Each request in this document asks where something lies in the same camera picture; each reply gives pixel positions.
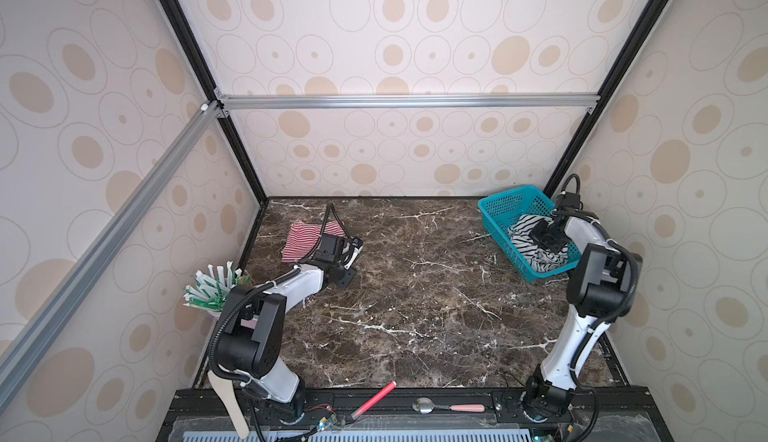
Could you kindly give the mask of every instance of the pink spoon handle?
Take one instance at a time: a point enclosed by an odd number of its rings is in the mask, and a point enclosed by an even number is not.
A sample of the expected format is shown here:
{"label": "pink spoon handle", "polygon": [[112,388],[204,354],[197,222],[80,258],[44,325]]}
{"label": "pink spoon handle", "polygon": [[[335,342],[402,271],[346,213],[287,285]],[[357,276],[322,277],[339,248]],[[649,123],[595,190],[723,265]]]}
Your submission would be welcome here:
{"label": "pink spoon handle", "polygon": [[483,404],[463,404],[452,405],[449,409],[454,412],[485,412],[485,405]]}

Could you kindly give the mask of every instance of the bundle of straws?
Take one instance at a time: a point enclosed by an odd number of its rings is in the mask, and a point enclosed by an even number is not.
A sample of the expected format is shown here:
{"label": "bundle of straws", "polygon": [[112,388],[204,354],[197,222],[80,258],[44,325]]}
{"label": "bundle of straws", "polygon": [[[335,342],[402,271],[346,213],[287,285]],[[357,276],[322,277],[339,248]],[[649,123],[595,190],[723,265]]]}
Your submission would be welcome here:
{"label": "bundle of straws", "polygon": [[208,265],[208,272],[210,276],[203,274],[201,271],[195,273],[196,286],[187,285],[184,289],[184,300],[187,301],[188,307],[202,308],[211,313],[221,312],[226,301],[226,296],[229,295],[230,290],[235,285],[242,285],[248,282],[248,275],[243,276],[243,270],[237,269],[232,272],[232,261],[226,263],[226,276],[224,276],[224,267],[219,265],[216,267],[216,274],[214,274],[214,266]]}

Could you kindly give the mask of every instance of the metal spoon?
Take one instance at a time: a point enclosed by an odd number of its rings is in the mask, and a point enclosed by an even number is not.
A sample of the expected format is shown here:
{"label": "metal spoon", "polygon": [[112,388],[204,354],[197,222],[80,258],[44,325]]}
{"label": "metal spoon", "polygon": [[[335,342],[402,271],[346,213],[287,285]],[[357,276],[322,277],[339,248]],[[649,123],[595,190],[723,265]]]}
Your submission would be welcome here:
{"label": "metal spoon", "polygon": [[432,399],[421,397],[413,403],[413,409],[420,414],[429,414],[434,409],[453,410],[454,412],[484,412],[483,404],[437,405]]}

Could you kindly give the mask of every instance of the black and white striped cloth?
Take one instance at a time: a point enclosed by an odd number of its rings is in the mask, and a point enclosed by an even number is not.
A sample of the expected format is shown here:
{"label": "black and white striped cloth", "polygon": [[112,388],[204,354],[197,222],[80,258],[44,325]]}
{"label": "black and white striped cloth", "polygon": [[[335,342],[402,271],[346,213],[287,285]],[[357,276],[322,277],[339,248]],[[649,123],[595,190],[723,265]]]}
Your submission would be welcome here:
{"label": "black and white striped cloth", "polygon": [[544,216],[521,216],[518,223],[507,230],[509,239],[514,247],[520,252],[525,261],[531,265],[536,272],[543,274],[555,270],[568,263],[568,246],[566,245],[559,254],[555,254],[546,248],[540,248],[531,238],[531,230],[540,220],[546,220],[547,224],[552,224],[550,217]]}

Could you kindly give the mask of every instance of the ventilation grille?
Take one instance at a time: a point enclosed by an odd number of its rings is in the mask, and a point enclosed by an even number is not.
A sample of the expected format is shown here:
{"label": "ventilation grille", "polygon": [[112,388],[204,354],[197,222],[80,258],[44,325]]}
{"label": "ventilation grille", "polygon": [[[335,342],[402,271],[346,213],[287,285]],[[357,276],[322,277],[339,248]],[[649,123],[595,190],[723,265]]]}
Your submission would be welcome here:
{"label": "ventilation grille", "polygon": [[[292,437],[301,431],[271,431],[264,434],[267,442],[278,437]],[[532,442],[526,429],[466,429],[466,430],[348,430],[343,433],[320,433],[310,442]],[[243,442],[233,431],[184,432],[184,442]],[[259,442],[251,432],[246,442]]]}

